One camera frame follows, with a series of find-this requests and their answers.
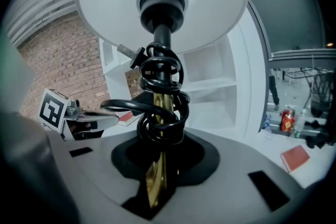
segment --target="lamp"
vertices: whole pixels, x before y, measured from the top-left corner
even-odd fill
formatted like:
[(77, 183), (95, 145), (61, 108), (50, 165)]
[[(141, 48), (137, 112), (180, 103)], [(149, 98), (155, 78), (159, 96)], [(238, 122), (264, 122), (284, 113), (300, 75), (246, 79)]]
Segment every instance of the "lamp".
[[(101, 104), (109, 111), (143, 113), (136, 132), (119, 140), (109, 138), (113, 168), (125, 180), (140, 182), (137, 193), (119, 203), (125, 209), (160, 222), (169, 215), (169, 205), (176, 199), (181, 201), (181, 194), (175, 193), (177, 187), (199, 186), (207, 193), (208, 182), (220, 167), (223, 148), (214, 146), (216, 138), (184, 130), (190, 97), (180, 91), (184, 70), (176, 54), (202, 48), (228, 33), (241, 18), (247, 1), (76, 0), (88, 27), (132, 58), (132, 68), (139, 66), (143, 99), (150, 100), (107, 100)], [(139, 49), (143, 45), (148, 45), (146, 50)], [(178, 82), (172, 80), (176, 73)], [(244, 154), (263, 162), (247, 149)]]

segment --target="red book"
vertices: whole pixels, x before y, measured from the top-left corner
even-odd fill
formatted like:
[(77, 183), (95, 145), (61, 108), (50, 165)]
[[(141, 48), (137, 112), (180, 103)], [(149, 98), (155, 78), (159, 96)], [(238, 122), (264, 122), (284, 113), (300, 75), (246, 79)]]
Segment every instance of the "red book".
[(128, 121), (129, 119), (131, 119), (133, 117), (133, 113), (132, 111), (128, 112), (127, 114), (125, 114), (124, 116), (121, 116), (119, 118), (119, 121), (123, 121), (123, 122), (126, 122)]
[(308, 153), (301, 145), (281, 154), (281, 159), (289, 173), (299, 168), (302, 164), (306, 163), (309, 158), (310, 157)]

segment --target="black cable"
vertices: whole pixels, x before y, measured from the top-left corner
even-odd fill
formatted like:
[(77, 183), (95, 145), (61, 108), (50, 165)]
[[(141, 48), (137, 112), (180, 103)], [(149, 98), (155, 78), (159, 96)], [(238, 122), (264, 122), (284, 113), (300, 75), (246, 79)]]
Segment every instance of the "black cable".
[[(159, 51), (163, 56), (154, 56), (152, 49)], [(144, 114), (137, 125), (138, 136), (155, 149), (164, 151), (167, 147), (180, 144), (183, 140), (183, 129), (189, 116), (188, 103), (190, 97), (180, 91), (184, 79), (184, 70), (177, 55), (169, 47), (158, 42), (150, 43), (146, 51), (149, 59), (144, 61), (139, 68), (140, 87), (147, 92), (172, 95), (174, 110), (179, 111), (180, 118), (174, 112), (154, 104), (133, 100), (106, 100), (102, 102), (100, 107), (112, 112), (130, 110), (143, 112)], [(153, 75), (158, 70), (169, 74), (178, 73), (179, 81), (158, 79)], [(157, 124), (156, 115), (163, 119), (164, 124)]]

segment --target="gold metal rod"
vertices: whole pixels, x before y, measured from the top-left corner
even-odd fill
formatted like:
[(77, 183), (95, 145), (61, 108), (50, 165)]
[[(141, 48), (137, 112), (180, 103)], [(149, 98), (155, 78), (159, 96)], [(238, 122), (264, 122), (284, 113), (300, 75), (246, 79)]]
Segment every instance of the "gold metal rod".
[[(160, 106), (170, 111), (174, 111), (173, 98), (169, 94), (154, 94), (154, 105)], [(164, 120), (156, 115), (158, 124), (164, 124)], [(146, 173), (146, 186), (148, 200), (151, 208), (159, 205), (159, 196), (167, 189), (167, 173), (166, 173), (166, 152), (160, 153), (158, 162), (153, 162)]]

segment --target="plastic bottle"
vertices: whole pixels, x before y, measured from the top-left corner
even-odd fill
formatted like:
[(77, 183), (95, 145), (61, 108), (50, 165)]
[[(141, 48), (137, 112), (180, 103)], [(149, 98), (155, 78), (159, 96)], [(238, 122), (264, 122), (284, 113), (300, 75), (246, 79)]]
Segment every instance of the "plastic bottle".
[(305, 116), (306, 116), (306, 110), (302, 109), (298, 119), (295, 121), (293, 128), (290, 131), (290, 135), (294, 138), (298, 138), (303, 130), (303, 127), (305, 126)]
[(271, 133), (272, 130), (271, 130), (270, 122), (269, 122), (270, 118), (271, 118), (271, 115), (269, 113), (266, 113), (263, 129)]

